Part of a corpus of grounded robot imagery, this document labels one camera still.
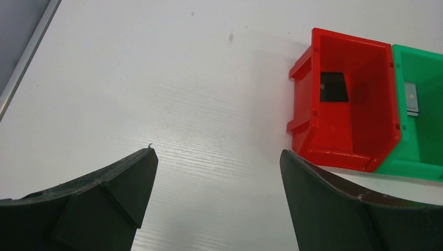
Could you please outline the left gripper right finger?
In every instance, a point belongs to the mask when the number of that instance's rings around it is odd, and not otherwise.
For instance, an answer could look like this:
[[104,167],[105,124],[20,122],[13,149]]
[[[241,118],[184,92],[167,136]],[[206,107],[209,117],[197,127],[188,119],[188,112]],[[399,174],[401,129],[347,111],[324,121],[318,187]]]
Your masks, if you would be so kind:
[[368,189],[290,150],[279,165],[300,250],[442,250],[442,206]]

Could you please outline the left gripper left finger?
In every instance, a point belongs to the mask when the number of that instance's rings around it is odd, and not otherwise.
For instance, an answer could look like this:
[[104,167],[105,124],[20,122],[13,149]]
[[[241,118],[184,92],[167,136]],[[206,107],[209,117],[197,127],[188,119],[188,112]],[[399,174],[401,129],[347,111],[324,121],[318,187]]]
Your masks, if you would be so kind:
[[1,250],[130,250],[157,166],[148,147],[52,188],[1,200]]

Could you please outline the silver VIP credit card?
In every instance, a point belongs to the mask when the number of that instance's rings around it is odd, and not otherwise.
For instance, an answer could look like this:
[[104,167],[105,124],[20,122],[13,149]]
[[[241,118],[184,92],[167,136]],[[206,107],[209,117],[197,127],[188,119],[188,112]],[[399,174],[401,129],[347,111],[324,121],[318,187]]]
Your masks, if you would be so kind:
[[417,117],[419,113],[416,85],[405,82],[406,108],[409,116]]

